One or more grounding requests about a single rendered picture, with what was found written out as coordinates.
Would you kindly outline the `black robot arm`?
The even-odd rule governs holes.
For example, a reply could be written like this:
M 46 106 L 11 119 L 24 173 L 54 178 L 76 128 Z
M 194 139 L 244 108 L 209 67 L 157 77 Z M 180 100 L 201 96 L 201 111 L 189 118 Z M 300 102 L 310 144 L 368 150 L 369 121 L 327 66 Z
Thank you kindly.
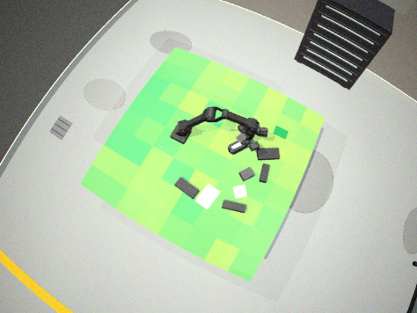
M 222 116 L 216 118 L 216 111 L 222 112 Z M 178 126 L 176 127 L 174 134 L 183 139 L 187 133 L 192 131 L 192 127 L 201 124 L 204 121 L 218 122 L 219 120 L 229 120 L 244 127 L 243 130 L 245 130 L 246 135 L 242 130 L 242 133 L 236 137 L 242 145 L 247 143 L 247 135 L 257 135 L 259 137 L 267 138 L 268 128 L 260 127 L 260 123 L 255 118 L 245 118 L 218 106 L 207 107 L 201 115 L 192 118 L 191 120 L 178 121 Z

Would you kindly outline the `small green flat block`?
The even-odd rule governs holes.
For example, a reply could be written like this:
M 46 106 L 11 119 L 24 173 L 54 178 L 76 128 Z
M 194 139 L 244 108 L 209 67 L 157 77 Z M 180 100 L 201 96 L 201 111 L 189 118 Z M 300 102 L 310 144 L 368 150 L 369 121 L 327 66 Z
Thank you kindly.
M 273 132 L 274 135 L 278 135 L 282 139 L 285 139 L 285 140 L 287 138 L 287 133 L 288 133 L 288 131 L 286 131 L 285 129 L 282 129 L 281 127 L 278 127 L 278 126 L 275 126 L 275 129 L 274 129 L 274 132 Z

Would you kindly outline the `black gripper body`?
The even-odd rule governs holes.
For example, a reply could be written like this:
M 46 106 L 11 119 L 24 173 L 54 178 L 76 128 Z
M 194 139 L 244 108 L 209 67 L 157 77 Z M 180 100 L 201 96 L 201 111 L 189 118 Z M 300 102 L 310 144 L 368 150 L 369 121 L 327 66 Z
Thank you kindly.
M 243 128 L 244 127 L 242 127 L 240 125 L 238 126 L 238 129 L 241 132 L 242 132 Z M 245 130 L 243 130 L 243 131 L 245 133 Z M 246 133 L 245 133 L 245 135 L 246 135 Z M 253 137 L 254 137 L 254 135 L 252 135 L 252 136 L 247 135 L 247 138 L 248 138 L 247 141 L 249 140 L 251 142 L 251 144 L 248 145 L 250 151 L 254 151 L 254 150 L 256 150 L 256 149 L 258 149 L 260 147 L 259 143 L 253 140 Z

